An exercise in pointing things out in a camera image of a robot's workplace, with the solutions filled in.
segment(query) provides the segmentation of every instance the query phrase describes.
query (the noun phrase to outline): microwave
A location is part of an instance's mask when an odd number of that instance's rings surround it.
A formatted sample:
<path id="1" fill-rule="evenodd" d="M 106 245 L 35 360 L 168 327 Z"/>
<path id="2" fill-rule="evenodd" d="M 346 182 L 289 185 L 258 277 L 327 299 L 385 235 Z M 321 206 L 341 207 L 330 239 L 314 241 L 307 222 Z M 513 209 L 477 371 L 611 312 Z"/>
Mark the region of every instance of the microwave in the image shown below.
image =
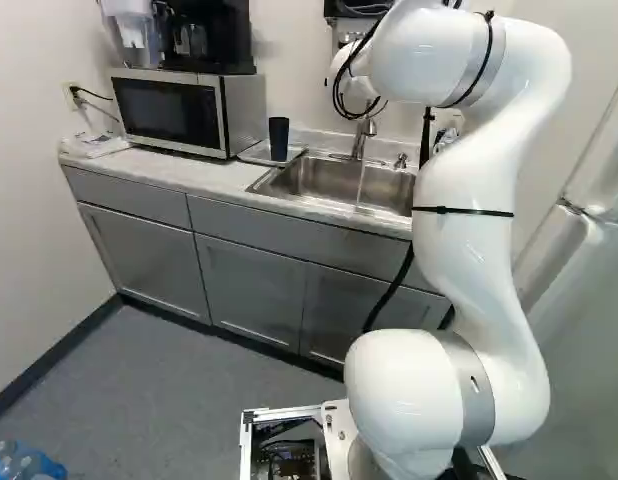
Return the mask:
<path id="1" fill-rule="evenodd" d="M 229 159 L 267 138 L 262 75 L 115 68 L 110 76 L 132 144 Z"/>

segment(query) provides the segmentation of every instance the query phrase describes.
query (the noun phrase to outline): faucet handle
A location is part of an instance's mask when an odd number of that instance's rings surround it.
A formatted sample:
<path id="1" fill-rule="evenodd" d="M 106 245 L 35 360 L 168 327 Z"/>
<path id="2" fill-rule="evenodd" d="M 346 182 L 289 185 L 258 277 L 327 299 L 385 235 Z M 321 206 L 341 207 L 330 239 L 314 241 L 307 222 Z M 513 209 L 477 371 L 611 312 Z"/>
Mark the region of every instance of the faucet handle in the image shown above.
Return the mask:
<path id="1" fill-rule="evenodd" d="M 398 168 L 407 168 L 407 160 L 409 159 L 409 157 L 407 156 L 407 154 L 405 152 L 401 152 L 398 155 L 398 160 L 396 160 L 396 162 L 393 164 L 393 168 L 398 169 Z"/>

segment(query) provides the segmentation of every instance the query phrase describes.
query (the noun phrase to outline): coffee machine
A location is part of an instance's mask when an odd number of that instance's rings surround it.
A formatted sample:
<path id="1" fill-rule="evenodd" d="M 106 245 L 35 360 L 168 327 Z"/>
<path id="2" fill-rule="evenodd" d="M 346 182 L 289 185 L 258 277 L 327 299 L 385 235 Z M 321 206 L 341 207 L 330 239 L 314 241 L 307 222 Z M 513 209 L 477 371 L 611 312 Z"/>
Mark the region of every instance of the coffee machine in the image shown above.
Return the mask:
<path id="1" fill-rule="evenodd" d="M 249 0 L 154 0 L 165 70 L 254 74 Z"/>

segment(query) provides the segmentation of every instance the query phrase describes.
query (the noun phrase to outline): water bottle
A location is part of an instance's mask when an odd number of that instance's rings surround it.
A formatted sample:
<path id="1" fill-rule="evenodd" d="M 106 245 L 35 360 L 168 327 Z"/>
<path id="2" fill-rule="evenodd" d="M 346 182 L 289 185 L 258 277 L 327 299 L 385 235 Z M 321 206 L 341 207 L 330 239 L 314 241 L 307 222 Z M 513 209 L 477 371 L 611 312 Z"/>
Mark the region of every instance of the water bottle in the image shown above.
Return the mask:
<path id="1" fill-rule="evenodd" d="M 0 442 L 0 480 L 66 480 L 67 470 L 39 450 L 13 440 Z"/>

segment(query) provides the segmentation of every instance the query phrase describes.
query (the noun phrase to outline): floor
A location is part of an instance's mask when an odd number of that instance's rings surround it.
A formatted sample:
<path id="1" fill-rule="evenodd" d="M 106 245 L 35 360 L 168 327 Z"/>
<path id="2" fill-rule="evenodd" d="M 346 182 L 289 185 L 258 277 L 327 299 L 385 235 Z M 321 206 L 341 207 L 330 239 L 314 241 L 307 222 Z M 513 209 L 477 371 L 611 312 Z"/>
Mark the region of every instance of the floor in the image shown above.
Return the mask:
<path id="1" fill-rule="evenodd" d="M 123 307 L 0 420 L 70 479 L 238 478 L 246 408 L 344 397 L 342 384 Z"/>

